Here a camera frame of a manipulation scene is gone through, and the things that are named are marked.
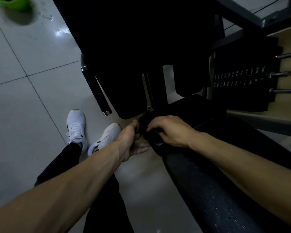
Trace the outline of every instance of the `white shoe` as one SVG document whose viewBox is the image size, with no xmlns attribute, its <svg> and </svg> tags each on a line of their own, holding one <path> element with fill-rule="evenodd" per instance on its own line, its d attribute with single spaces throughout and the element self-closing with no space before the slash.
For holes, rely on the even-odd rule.
<svg viewBox="0 0 291 233">
<path fill-rule="evenodd" d="M 87 149 L 87 140 L 84 134 L 86 120 L 81 110 L 71 110 L 67 117 L 68 144 L 71 142 L 82 143 L 82 153 Z"/>
<path fill-rule="evenodd" d="M 101 150 L 110 142 L 115 141 L 120 135 L 121 131 L 122 131 L 122 128 L 117 123 L 112 123 L 111 125 L 109 125 L 105 129 L 100 139 L 89 147 L 87 151 L 88 156 L 91 156 L 91 154 L 94 152 L 95 149 Z"/>
</svg>

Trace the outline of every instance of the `shoe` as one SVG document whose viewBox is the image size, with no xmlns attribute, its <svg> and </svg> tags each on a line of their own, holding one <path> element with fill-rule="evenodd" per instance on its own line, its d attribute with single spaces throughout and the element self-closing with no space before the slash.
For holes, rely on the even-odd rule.
<svg viewBox="0 0 291 233">
<path fill-rule="evenodd" d="M 110 142 L 115 141 L 122 131 L 122 127 L 117 123 L 112 123 L 109 125 L 100 139 L 96 141 L 93 145 L 91 145 L 87 151 L 88 156 L 91 156 L 92 153 L 96 150 L 101 150 Z"/>
<path fill-rule="evenodd" d="M 71 142 L 82 143 L 82 153 L 87 149 L 87 140 L 84 134 L 86 120 L 81 110 L 71 110 L 67 117 L 68 144 Z"/>
</svg>

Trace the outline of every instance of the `green bucket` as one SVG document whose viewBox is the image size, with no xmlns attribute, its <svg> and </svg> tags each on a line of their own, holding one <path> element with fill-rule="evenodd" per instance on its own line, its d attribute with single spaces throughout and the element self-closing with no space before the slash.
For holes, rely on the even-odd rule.
<svg viewBox="0 0 291 233">
<path fill-rule="evenodd" d="M 29 0 L 0 0 L 0 4 L 22 13 L 31 11 Z"/>
</svg>

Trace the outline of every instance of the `black pants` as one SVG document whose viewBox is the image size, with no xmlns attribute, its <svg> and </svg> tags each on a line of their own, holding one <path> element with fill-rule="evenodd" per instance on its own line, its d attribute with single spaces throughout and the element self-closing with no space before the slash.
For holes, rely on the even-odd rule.
<svg viewBox="0 0 291 233">
<path fill-rule="evenodd" d="M 76 166 L 79 163 L 80 155 L 81 148 L 78 144 L 67 145 L 38 176 L 35 186 Z M 98 232 L 100 229 L 103 229 L 104 232 L 134 232 L 119 192 L 119 183 L 114 174 L 91 205 L 83 232 Z"/>
</svg>

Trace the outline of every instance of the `right arm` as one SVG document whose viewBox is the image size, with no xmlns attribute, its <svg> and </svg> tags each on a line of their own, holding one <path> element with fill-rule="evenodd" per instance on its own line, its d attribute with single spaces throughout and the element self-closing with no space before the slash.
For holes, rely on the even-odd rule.
<svg viewBox="0 0 291 233">
<path fill-rule="evenodd" d="M 198 132 L 176 116 L 156 117 L 148 131 L 161 128 L 164 142 L 187 147 L 213 162 L 262 207 L 291 226 L 291 170 L 244 149 Z"/>
</svg>

